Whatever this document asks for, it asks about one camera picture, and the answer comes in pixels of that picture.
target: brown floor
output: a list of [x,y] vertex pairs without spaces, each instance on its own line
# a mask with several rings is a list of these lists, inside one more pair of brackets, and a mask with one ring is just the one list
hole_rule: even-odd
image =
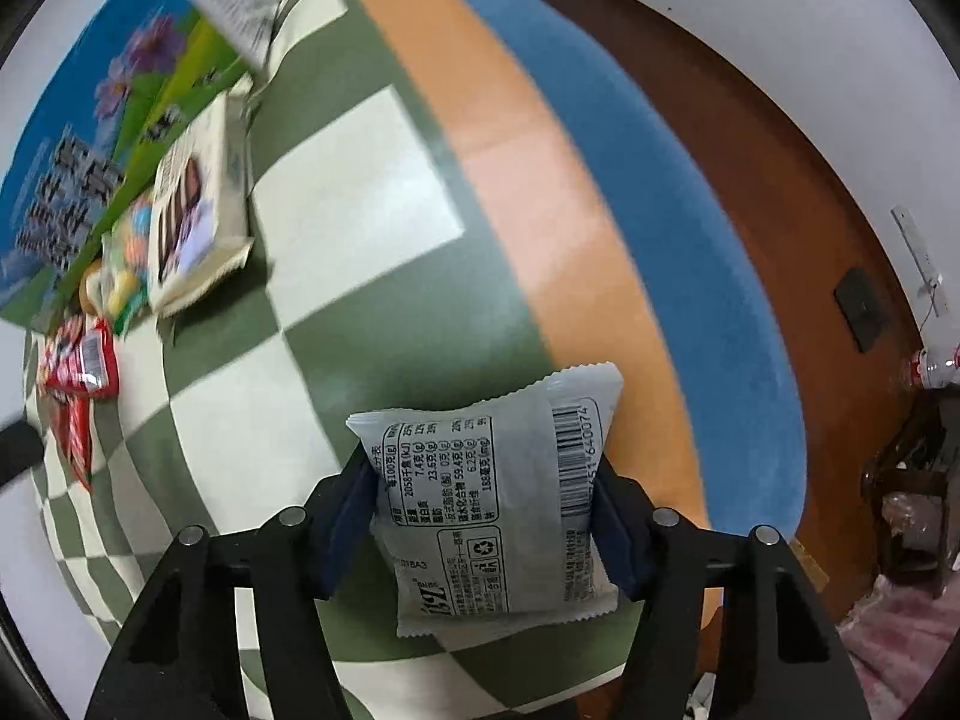
[[[904,294],[846,188],[793,122],[740,71],[669,19],[634,0],[545,0],[611,52],[704,172],[749,253],[800,387],[808,434],[808,495],[798,538],[829,583],[840,620],[872,584],[871,515],[859,496],[864,461],[893,437],[912,396],[902,362],[920,347]],[[861,266],[891,322],[860,354],[833,288]],[[704,631],[712,669],[719,621]],[[601,720],[617,685],[579,700]]]

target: green and white checkered pattern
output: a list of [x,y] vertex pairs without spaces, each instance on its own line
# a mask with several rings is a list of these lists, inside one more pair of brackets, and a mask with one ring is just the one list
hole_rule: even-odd
[[[165,343],[152,321],[118,341],[120,397],[92,412],[92,493],[38,411],[41,339],[28,335],[44,528],[109,641],[181,528],[256,528],[336,473],[350,413],[451,408],[552,368],[443,133],[363,7],[289,0],[283,15],[285,56],[251,122],[253,254]],[[419,720],[535,709],[606,682],[638,612],[505,640],[400,640],[371,541],[318,610],[354,716]],[[237,632],[251,714],[268,718],[250,591]]]

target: table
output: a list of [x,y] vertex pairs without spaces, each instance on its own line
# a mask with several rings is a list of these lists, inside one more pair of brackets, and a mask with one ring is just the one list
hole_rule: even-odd
[[[287,0],[250,128],[242,274],[118,344],[93,492],[34,474],[64,581],[112,640],[180,528],[256,527],[335,473],[347,415],[443,409],[616,362],[620,473],[698,524],[786,536],[803,420],[776,322],[706,182],[610,57],[538,0]],[[25,349],[28,414],[41,424]],[[320,604],[356,716],[482,717],[612,679],[638,608],[505,640],[399,640],[371,543]],[[248,593],[238,640],[269,716]]]

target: metal screw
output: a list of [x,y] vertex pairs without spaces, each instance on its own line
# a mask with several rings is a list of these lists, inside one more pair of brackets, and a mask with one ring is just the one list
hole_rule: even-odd
[[291,506],[280,512],[280,524],[288,528],[301,524],[304,519],[306,519],[306,512],[299,506]]
[[179,532],[176,540],[185,547],[192,547],[198,543],[201,538],[203,538],[203,528],[200,528],[199,525],[187,525]]
[[673,509],[667,509],[666,507],[661,509],[654,509],[654,522],[658,525],[664,526],[664,528],[672,528],[678,522],[680,522],[680,514],[677,514]]
[[767,546],[773,546],[779,541],[779,533],[776,528],[771,528],[769,525],[761,525],[754,531],[754,536],[757,537],[757,541]]

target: chocolate wafer package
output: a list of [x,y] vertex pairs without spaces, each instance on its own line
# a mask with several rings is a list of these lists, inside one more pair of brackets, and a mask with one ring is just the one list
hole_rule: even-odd
[[160,161],[148,250],[150,305],[167,317],[243,268],[246,209],[243,98],[223,93]]

